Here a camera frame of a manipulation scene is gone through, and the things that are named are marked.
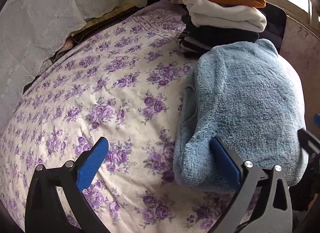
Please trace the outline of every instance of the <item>flower pattern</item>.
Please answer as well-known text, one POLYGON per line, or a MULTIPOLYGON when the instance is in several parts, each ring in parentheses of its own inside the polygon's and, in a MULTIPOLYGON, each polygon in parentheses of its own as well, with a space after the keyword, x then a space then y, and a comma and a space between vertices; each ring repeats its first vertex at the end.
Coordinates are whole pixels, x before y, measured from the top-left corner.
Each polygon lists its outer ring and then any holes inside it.
POLYGON ((111 232, 125 232, 129 217, 141 230, 161 232, 200 233, 215 223, 230 197, 181 190, 172 172, 180 97, 195 64, 177 52, 175 36, 185 27, 179 10, 163 0, 99 32, 22 97, 0 136, 0 199, 23 230, 35 167, 76 160, 101 136, 108 154, 83 194, 111 232))

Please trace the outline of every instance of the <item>metal pin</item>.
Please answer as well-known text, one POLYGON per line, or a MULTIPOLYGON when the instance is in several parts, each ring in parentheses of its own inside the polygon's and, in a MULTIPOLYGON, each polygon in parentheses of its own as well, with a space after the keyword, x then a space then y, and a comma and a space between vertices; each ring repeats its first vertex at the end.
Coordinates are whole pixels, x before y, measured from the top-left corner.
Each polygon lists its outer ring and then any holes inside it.
POLYGON ((252 168, 252 167, 253 167, 253 163, 252 163, 251 161, 249 161, 249 160, 246 160, 246 161, 244 162, 244 165, 245 165, 246 167, 248 167, 248 168, 252 168))
POLYGON ((73 161, 71 161, 71 160, 67 161, 66 164, 65 164, 65 166, 66 166, 67 168, 71 168, 71 167, 73 166, 73 161))
POLYGON ((281 168, 280 165, 276 165, 276 166, 275 166, 275 170, 276 170, 276 171, 282 171, 282 168, 281 168))
POLYGON ((43 169, 43 165, 42 164, 37 165, 37 167, 36 167, 37 171, 41 171, 42 169, 43 169))

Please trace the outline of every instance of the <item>blue gripper pad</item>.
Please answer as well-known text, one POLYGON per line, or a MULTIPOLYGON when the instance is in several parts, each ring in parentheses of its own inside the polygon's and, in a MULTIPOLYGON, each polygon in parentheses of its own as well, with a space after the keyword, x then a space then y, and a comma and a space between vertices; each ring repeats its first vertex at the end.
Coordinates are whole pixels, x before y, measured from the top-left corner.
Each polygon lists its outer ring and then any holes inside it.
POLYGON ((78 170, 77 187, 79 191, 88 188, 109 150, 109 142, 101 137, 95 144, 92 153, 78 170))
POLYGON ((241 188, 241 172, 233 162, 227 150, 214 137, 210 140, 209 147, 218 164, 219 170, 226 179, 229 187, 239 191, 241 188))
POLYGON ((317 113, 314 117, 313 117, 313 121, 315 122, 316 126, 320 127, 320 113, 317 113))

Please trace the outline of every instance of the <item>white folded cloth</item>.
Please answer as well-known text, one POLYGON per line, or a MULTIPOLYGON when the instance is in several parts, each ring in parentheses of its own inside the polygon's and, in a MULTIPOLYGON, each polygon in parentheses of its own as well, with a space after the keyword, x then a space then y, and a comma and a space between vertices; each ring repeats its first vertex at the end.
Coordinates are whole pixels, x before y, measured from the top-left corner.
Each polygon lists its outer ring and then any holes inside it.
POLYGON ((208 0, 183 0, 183 4, 187 6, 191 21, 196 27, 208 25, 263 32, 267 25, 262 12, 249 6, 222 7, 208 0))

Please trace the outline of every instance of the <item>sheer curtain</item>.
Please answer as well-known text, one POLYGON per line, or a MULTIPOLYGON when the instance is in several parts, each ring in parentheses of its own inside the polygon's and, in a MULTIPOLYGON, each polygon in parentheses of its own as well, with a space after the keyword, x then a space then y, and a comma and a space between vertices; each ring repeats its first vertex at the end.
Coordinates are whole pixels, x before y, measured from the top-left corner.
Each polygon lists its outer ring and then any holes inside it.
POLYGON ((23 87, 44 60, 59 50, 85 19, 147 0, 8 0, 0 12, 0 134, 20 101, 23 87))

